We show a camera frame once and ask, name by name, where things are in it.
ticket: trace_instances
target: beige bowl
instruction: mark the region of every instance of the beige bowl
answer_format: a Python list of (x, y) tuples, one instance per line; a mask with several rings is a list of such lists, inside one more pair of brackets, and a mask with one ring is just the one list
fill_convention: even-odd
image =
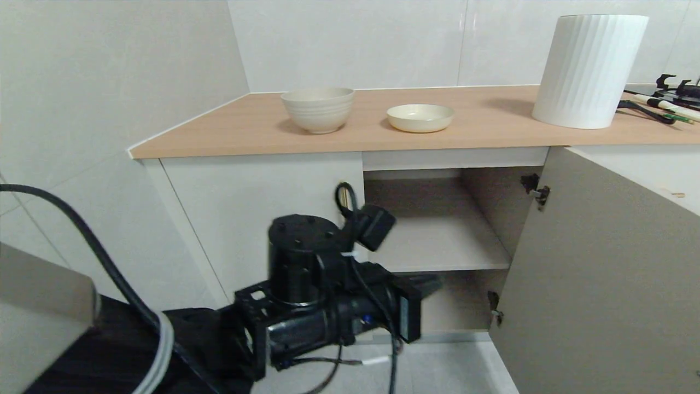
[(389, 108), (386, 117), (399, 130), (432, 133), (449, 126), (454, 118), (454, 110), (442, 105), (406, 104)]
[(294, 90), (281, 97), (295, 125), (313, 134), (338, 130), (350, 117), (355, 91), (348, 88)]

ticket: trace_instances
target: ribbed vase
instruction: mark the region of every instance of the ribbed vase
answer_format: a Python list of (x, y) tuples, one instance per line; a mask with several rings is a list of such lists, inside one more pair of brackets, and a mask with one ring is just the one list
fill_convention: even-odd
[(608, 127), (648, 21), (639, 15), (560, 17), (532, 116), (570, 128)]

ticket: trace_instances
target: shallow dish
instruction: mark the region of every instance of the shallow dish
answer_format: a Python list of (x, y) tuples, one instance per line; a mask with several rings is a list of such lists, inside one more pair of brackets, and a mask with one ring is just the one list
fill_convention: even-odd
[(434, 104), (406, 104), (391, 107), (386, 112), (389, 123), (409, 133), (433, 133), (452, 122), (454, 110)]

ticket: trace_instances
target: cabinet hinge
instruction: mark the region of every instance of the cabinet hinge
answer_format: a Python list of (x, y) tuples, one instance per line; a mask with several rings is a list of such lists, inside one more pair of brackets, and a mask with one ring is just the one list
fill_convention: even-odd
[(547, 198), (550, 196), (550, 192), (552, 190), (549, 186), (543, 186), (541, 189), (538, 189), (537, 186), (539, 183), (540, 175), (537, 174), (524, 175), (520, 177), (520, 184), (525, 188), (525, 193), (535, 198), (538, 205), (537, 209), (541, 211), (545, 208)]
[(496, 326), (500, 327), (503, 322), (503, 312), (498, 310), (498, 302), (501, 298), (496, 292), (487, 292), (486, 296), (489, 298), (489, 306), (491, 307), (491, 315), (496, 318)]

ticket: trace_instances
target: floor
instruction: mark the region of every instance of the floor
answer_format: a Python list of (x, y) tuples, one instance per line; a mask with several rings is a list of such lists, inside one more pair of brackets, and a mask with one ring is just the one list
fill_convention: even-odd
[[(314, 355), (335, 357), (337, 348)], [(355, 345), (343, 349), (343, 358), (367, 359), (389, 354), (389, 345)], [(282, 372), (269, 369), (253, 387), (253, 394), (298, 394), (325, 379), (333, 366), (312, 363)], [(390, 363), (338, 369), (324, 394), (375, 394), (389, 389)], [(397, 394), (518, 394), (493, 342), (412, 344), (399, 356)]]

